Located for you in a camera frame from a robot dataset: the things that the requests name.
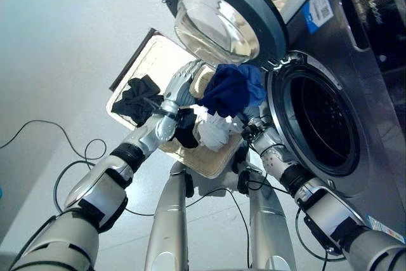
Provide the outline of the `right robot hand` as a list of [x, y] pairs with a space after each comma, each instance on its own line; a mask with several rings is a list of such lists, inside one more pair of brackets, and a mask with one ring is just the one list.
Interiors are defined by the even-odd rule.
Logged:
[[242, 112], [243, 122], [250, 125], [261, 121], [263, 124], [270, 124], [272, 117], [268, 108], [246, 107]]

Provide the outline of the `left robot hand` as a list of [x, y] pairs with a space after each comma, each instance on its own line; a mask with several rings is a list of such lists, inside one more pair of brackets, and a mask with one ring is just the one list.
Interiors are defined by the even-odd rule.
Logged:
[[164, 92], [162, 109], [176, 114], [179, 108], [195, 104], [196, 98], [190, 93], [190, 85], [203, 64], [202, 60], [194, 60], [174, 73]]

